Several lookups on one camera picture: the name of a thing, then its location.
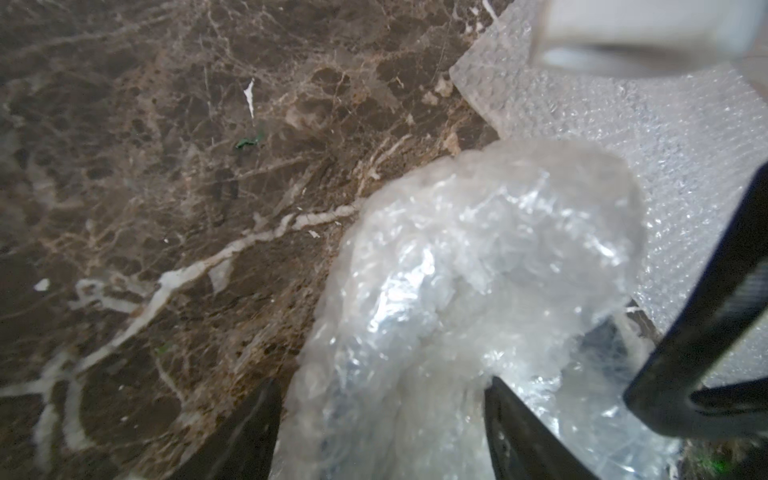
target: brown marble surface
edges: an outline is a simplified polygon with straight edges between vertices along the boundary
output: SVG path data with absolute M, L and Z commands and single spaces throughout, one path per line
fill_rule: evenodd
M 361 199 L 495 138 L 447 82 L 490 22 L 480 0 L 6 2 L 0 478 L 162 478 L 263 377 L 284 390 Z

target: green speck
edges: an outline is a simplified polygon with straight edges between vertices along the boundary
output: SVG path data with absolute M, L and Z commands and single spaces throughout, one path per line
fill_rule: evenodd
M 171 347 L 171 344 L 169 342 L 169 343 L 166 343 L 163 346 L 158 346 L 154 351 L 156 352 L 156 354 L 162 355 L 162 354 L 166 353 L 170 347 Z
M 725 460 L 713 460 L 712 469 L 720 474 L 728 473 L 731 470 L 731 464 Z
M 250 138 L 243 138 L 235 144 L 235 148 L 239 150 L 246 145 L 258 145 L 265 137 L 266 134 L 264 133 L 264 130 L 259 130 L 259 133 L 256 135 L 256 137 L 253 137 L 253 140 Z

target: crumpled bubble wrap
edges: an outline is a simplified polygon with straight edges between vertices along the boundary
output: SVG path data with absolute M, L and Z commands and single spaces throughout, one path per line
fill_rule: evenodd
M 597 473 L 659 478 L 677 443 L 629 414 L 616 355 L 577 355 L 634 286 L 643 210 L 625 162 L 578 142 L 497 142 L 384 186 L 326 282 L 272 478 L 494 478 L 493 375 Z M 561 389 L 564 369 L 594 381 Z

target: white debris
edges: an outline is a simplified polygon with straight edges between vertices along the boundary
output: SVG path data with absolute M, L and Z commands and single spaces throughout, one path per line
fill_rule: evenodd
M 496 10 L 493 9 L 491 2 L 488 0 L 482 0 L 482 7 L 485 8 L 485 11 L 488 13 L 488 15 L 491 16 L 491 18 L 493 18 L 494 22 L 498 20 L 498 15 L 496 15 Z
M 248 101 L 248 110 L 250 111 L 250 117 L 253 120 L 253 79 L 250 79 L 250 83 L 248 86 L 243 90 L 243 93 L 245 94 L 245 99 Z
M 453 93 L 453 82 L 445 80 L 442 76 L 438 78 L 437 85 L 435 85 L 435 93 L 439 94 L 443 98 L 448 98 Z
M 43 280 L 40 280 L 33 286 L 32 288 L 35 289 L 35 292 L 45 292 L 48 290 L 48 288 L 51 286 L 51 281 L 47 278 L 44 278 Z
M 227 258 L 225 261 L 219 263 L 214 268 L 208 270 L 208 278 L 210 284 L 214 288 L 214 295 L 227 288 L 230 284 L 230 275 L 234 270 L 232 258 Z
M 440 102 L 440 100 L 433 94 L 431 91 L 428 91 L 424 94 L 424 97 L 422 97 L 422 103 L 435 106 Z

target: black tool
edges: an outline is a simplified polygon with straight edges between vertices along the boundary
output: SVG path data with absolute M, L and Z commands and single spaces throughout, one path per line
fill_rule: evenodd
M 741 205 L 683 312 L 624 394 L 662 435 L 725 439 L 768 430 L 768 379 L 715 389 L 707 371 L 768 306 L 768 164 Z

